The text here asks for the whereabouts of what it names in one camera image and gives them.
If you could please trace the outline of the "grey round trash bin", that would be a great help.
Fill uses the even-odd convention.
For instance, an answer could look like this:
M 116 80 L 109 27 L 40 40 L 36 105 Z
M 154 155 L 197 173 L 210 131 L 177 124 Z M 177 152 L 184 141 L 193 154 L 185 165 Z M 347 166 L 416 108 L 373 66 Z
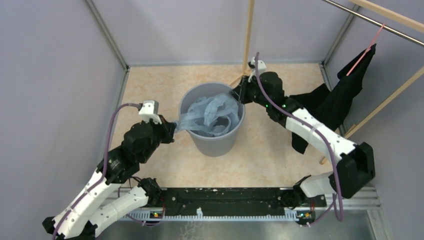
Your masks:
M 178 116 L 188 112 L 190 104 L 193 104 L 199 97 L 211 97 L 217 94 L 228 94 L 233 88 L 222 82 L 206 82 L 198 84 L 189 89 L 182 97 L 179 107 Z M 244 105 L 238 103 L 238 111 L 236 116 L 239 119 L 239 123 L 234 127 L 230 128 L 230 131 L 222 136 L 204 136 L 196 131 L 189 130 L 188 133 L 191 136 L 197 149 L 204 155 L 209 157 L 220 157 L 228 153 L 234 146 L 238 131 L 241 128 L 245 116 L 246 108 Z

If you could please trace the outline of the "blue plastic trash bag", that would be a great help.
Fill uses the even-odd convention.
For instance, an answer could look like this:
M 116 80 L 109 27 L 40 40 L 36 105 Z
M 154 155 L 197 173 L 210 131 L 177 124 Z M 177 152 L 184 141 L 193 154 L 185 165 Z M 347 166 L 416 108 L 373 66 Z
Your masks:
M 204 137 L 220 137 L 241 122 L 238 102 L 227 93 L 199 97 L 176 121 L 176 132 L 192 131 Z

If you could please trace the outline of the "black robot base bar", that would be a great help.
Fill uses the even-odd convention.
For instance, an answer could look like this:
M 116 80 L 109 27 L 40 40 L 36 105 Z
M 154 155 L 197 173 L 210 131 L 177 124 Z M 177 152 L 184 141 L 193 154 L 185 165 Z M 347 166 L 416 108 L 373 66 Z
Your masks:
M 170 187 L 162 189 L 157 201 L 142 209 L 164 210 L 166 217 L 195 216 L 198 210 L 205 217 L 266 217 L 326 206 L 324 195 L 307 198 L 291 187 Z

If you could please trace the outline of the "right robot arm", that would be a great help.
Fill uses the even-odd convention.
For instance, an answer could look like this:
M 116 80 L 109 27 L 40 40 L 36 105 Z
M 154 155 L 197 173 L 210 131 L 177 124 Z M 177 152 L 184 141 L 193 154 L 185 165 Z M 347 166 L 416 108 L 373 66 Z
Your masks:
M 241 104 L 256 103 L 265 107 L 268 116 L 286 130 L 299 136 L 324 154 L 333 171 L 306 176 L 295 184 L 293 200 L 307 206 L 314 197 L 338 194 L 352 198 L 376 175 L 373 148 L 366 142 L 356 144 L 325 126 L 299 102 L 285 95 L 283 82 L 275 72 L 244 75 L 230 95 Z

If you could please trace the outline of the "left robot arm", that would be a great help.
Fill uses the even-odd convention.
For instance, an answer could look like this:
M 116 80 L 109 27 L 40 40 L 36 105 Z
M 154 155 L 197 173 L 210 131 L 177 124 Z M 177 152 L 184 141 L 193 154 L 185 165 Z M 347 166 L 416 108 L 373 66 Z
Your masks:
M 110 150 L 88 183 L 68 207 L 42 225 L 54 240 L 94 240 L 124 215 L 144 206 L 154 207 L 162 190 L 154 178 L 143 178 L 128 193 L 105 200 L 133 177 L 161 144 L 174 142 L 175 122 L 139 122 L 124 134 L 120 146 Z

